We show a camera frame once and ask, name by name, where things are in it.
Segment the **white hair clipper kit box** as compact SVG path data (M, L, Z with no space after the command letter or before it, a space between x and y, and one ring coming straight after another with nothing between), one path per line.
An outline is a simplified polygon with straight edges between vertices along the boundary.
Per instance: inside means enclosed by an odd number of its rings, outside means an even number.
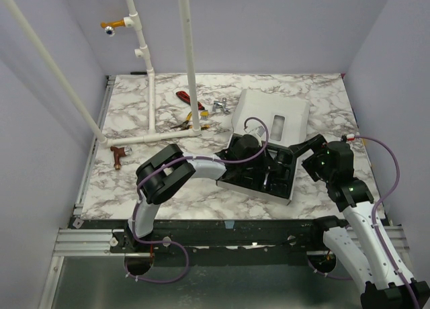
M288 205L293 195L297 165L297 158L289 146L305 141L309 113L310 104L305 99L243 90L232 115L233 133L228 145L234 135L244 136L253 128L263 126L262 141L267 143L272 170L253 178L219 179L217 186Z

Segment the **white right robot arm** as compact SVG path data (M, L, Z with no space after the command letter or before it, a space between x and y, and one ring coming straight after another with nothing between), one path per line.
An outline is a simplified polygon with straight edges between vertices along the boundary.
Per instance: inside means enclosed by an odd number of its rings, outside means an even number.
M381 219L366 183L354 175L354 154L350 134L327 142L318 134L289 147L295 157L311 150L302 166L313 181L323 181L330 199L353 229L353 242L344 224L335 216L317 218L309 233L310 244L328 248L339 260L360 291L362 308L423 308L429 299L429 285L417 281L404 264Z

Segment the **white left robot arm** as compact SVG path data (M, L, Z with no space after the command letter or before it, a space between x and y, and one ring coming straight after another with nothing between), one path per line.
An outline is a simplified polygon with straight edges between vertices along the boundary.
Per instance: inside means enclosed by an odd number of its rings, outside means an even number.
M241 136L231 148L210 156L183 152L170 144L141 164L136 171L138 199L128 219L126 244L135 252L145 250L160 205L171 199L190 179L219 180L236 169L264 157L266 141L252 134Z

